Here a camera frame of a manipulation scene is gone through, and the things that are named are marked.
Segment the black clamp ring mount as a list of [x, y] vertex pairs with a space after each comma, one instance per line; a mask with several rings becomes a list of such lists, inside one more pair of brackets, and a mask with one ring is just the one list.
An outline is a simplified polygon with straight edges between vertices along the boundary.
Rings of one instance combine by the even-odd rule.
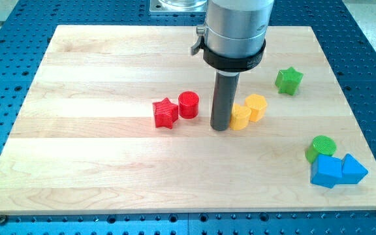
[[204, 37], [198, 37], [196, 43], [191, 46], [191, 55], [196, 55], [203, 50], [203, 60], [211, 67], [223, 72], [244, 72], [255, 68], [261, 61], [266, 49], [266, 41], [264, 40], [261, 49], [249, 57], [229, 58], [223, 57], [211, 51], [204, 42]]

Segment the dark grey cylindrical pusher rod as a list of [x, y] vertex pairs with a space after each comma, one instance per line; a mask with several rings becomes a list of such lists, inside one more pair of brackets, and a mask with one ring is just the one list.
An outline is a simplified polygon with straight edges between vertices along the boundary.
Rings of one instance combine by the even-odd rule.
[[210, 116], [210, 125], [216, 131], [225, 131], [229, 127], [239, 75], [237, 72], [216, 71]]

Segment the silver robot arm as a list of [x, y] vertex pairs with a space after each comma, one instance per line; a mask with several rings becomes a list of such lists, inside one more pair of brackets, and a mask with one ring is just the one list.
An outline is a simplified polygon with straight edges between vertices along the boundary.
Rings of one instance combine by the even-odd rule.
[[210, 126], [229, 128], [241, 72], [261, 61], [274, 0], [209, 0], [206, 17], [196, 27], [197, 42], [191, 55], [203, 51], [203, 60], [215, 69]]

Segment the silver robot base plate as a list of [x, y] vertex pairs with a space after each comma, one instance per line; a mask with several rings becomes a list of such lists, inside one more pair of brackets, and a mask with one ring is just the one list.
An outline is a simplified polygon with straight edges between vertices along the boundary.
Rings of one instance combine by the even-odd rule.
[[148, 0], [151, 15], [205, 12], [207, 0]]

